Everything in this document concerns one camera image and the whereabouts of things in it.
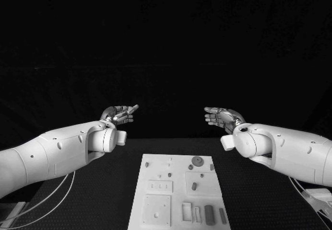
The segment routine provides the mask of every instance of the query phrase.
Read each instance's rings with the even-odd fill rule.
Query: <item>white robotic arm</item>
[[[0,151],[0,198],[32,183],[66,176],[112,152],[116,145],[125,145],[128,133],[116,126],[133,121],[138,108],[112,106],[100,121],[55,129]]]
[[[206,115],[210,125],[232,127],[230,135],[221,137],[226,151],[236,148],[244,157],[295,179],[332,186],[331,140],[308,132],[246,123],[233,110],[207,107],[206,111],[211,113]]]

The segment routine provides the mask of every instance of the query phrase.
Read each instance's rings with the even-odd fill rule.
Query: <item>dark table surface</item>
[[[220,138],[128,139],[76,174],[71,192],[55,211],[24,230],[126,230],[143,154],[213,156],[233,230],[325,230],[325,224],[286,175],[226,151]],[[31,208],[64,177],[45,181]],[[73,174],[50,200],[19,217],[15,227],[42,217],[63,200]]]

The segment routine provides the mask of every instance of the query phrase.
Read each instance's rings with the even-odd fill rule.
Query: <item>white platform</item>
[[[213,158],[201,156],[204,165],[194,166],[190,170],[194,157],[143,154],[129,230],[232,229],[216,169],[211,171]],[[194,182],[198,185],[195,190],[193,190]],[[213,226],[206,222],[206,205],[214,207],[216,225]],[[220,208],[224,209],[227,224],[221,220]]]

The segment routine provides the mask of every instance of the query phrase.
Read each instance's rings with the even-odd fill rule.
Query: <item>black backdrop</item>
[[[331,1],[6,4],[2,149],[135,104],[129,138],[226,135],[207,106],[332,138]]]

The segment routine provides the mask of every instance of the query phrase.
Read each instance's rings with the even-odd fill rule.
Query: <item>robotic hand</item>
[[[312,184],[332,186],[332,141],[282,127],[246,123],[232,109],[206,107],[206,121],[226,128],[226,151],[240,154],[270,169]]]
[[[0,151],[0,198],[29,184],[66,176],[126,144],[117,125],[133,122],[139,105],[109,107],[100,121],[55,129]]]

